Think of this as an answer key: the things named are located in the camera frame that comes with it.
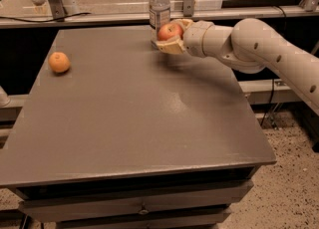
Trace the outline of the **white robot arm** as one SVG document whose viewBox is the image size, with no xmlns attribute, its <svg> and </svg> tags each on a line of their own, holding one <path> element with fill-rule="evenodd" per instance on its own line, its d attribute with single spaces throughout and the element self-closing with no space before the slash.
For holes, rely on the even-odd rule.
<svg viewBox="0 0 319 229">
<path fill-rule="evenodd" d="M 161 52 L 212 57 L 246 74 L 267 68 L 319 115 L 319 58 L 289 43 L 263 21 L 247 18 L 233 27 L 188 19 L 170 24 L 181 32 L 158 35 Z"/>
</svg>

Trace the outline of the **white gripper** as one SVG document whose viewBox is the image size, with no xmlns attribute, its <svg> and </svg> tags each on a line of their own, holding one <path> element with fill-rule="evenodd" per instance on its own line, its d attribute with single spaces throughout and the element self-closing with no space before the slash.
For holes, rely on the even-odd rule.
<svg viewBox="0 0 319 229">
<path fill-rule="evenodd" d="M 171 23 L 178 29 L 186 30 L 183 33 L 183 40 L 180 36 L 174 36 L 166 41 L 157 41 L 158 49 L 171 55 L 183 54 L 187 50 L 192 56 L 204 58 L 203 38 L 213 23 L 193 22 L 191 19 L 174 19 Z"/>
</svg>

